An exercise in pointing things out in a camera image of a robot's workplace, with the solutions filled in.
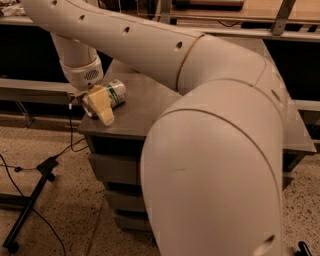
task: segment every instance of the speckled floor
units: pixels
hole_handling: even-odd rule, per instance
[[[33,168],[69,145],[67,121],[37,120],[24,129],[23,119],[0,115],[0,153],[7,164]],[[112,210],[103,196],[104,187],[95,180],[87,160],[88,149],[67,151],[58,158],[56,180],[47,183],[35,209],[54,227],[68,256],[159,255],[150,233],[123,231],[116,227]],[[283,193],[284,256],[294,255],[297,242],[307,242],[313,255],[320,253],[320,155],[308,156],[296,167],[294,181]],[[16,193],[0,167],[1,193]],[[26,195],[40,175],[37,171],[10,173]],[[0,210],[0,240],[3,243],[18,213]],[[15,255],[63,255],[61,245],[48,226],[31,213],[16,239]],[[0,248],[0,255],[8,255]]]

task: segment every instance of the can label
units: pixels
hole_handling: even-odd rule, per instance
[[[109,84],[105,85],[104,87],[108,89],[109,99],[112,108],[126,100],[127,89],[121,81],[115,79]]]

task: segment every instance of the cabinet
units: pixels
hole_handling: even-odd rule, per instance
[[[127,100],[114,109],[115,122],[105,127],[85,116],[79,126],[91,154],[89,162],[105,186],[105,198],[119,228],[151,231],[142,197],[140,156],[157,117],[181,96],[143,74],[112,63],[105,81],[121,80]]]

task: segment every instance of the table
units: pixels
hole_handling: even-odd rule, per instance
[[[282,0],[245,0],[240,11],[179,10],[172,6],[170,15],[172,18],[274,22],[281,3]],[[296,0],[288,22],[320,24],[320,2],[317,0]]]
[[[252,46],[251,41],[237,40],[247,47]],[[91,167],[97,180],[103,182],[106,188],[105,197],[114,210],[117,226],[150,231],[140,182],[141,151],[152,124],[181,95],[117,61],[111,64],[104,78],[105,82],[113,79],[119,79],[128,88],[126,102],[114,109],[115,122],[106,127],[99,119],[85,115],[78,132],[86,137],[91,151]],[[315,153],[311,139],[300,136],[307,131],[302,119],[297,116],[295,105],[291,103],[288,105],[290,129],[284,146],[284,153],[289,156],[286,158],[286,171],[293,169],[305,154]]]

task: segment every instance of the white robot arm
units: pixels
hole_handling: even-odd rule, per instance
[[[282,255],[288,94],[270,62],[217,37],[79,0],[22,3],[56,40],[90,45],[185,95],[153,125],[142,153],[144,200],[162,255]],[[76,64],[76,51],[65,53]]]

